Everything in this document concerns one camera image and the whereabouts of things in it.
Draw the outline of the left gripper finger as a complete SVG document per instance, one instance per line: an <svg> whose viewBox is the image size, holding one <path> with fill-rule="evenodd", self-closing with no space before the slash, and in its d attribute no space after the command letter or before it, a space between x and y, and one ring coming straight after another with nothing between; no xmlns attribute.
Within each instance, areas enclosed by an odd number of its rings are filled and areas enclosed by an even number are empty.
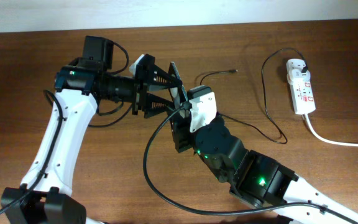
<svg viewBox="0 0 358 224"><path fill-rule="evenodd" d="M182 80L178 74L177 66L174 63L169 65L168 71L156 67L157 73L155 74L156 82L165 87L179 87L182 86Z"/></svg>
<svg viewBox="0 0 358 224"><path fill-rule="evenodd" d="M147 114L160 114L167 111L175 111L174 102L151 93L147 94Z"/></svg>

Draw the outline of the black smartphone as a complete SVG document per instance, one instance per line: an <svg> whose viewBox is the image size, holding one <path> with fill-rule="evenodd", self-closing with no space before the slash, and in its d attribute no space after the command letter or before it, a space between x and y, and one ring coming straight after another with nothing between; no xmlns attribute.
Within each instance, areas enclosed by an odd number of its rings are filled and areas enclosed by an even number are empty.
<svg viewBox="0 0 358 224"><path fill-rule="evenodd" d="M177 70L175 62L170 62L168 74L171 75L173 78L176 78L177 80L181 81L181 77ZM175 109L179 108L183 101L188 100L185 87L182 84L179 87L169 89L169 92Z"/></svg>

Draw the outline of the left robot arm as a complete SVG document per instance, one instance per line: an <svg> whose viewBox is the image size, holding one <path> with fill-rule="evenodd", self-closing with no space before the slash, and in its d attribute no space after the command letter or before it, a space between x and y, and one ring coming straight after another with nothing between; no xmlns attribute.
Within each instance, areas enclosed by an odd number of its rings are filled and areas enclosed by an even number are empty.
<svg viewBox="0 0 358 224"><path fill-rule="evenodd" d="M116 43L86 36L83 55L65 65L55 77L54 91L45 96L52 114L39 151L18 188L6 188L2 213L11 223L91 223L85 207L72 198L76 160L91 119L103 100L130 103L129 111L149 118L168 111L172 101L154 95L168 89L178 96L181 80L174 63L168 71L153 56L140 56L122 76L112 70Z"/></svg>

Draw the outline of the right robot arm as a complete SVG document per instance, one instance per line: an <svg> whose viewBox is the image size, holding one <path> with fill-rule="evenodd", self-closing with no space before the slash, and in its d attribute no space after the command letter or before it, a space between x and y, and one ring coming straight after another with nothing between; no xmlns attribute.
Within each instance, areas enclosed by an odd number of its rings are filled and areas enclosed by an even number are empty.
<svg viewBox="0 0 358 224"><path fill-rule="evenodd" d="M225 127L210 87L172 88L170 95L179 110L170 120L177 151L193 149L252 211L271 210L290 223L358 223L358 213L325 196L295 171L246 149Z"/></svg>

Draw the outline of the white power strip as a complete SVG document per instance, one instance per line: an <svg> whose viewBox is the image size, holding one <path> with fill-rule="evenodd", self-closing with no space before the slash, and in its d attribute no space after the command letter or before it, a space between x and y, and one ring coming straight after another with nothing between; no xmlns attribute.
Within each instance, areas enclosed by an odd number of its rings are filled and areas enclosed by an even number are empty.
<svg viewBox="0 0 358 224"><path fill-rule="evenodd" d="M316 109L310 77L292 78L287 75L295 114L312 113Z"/></svg>

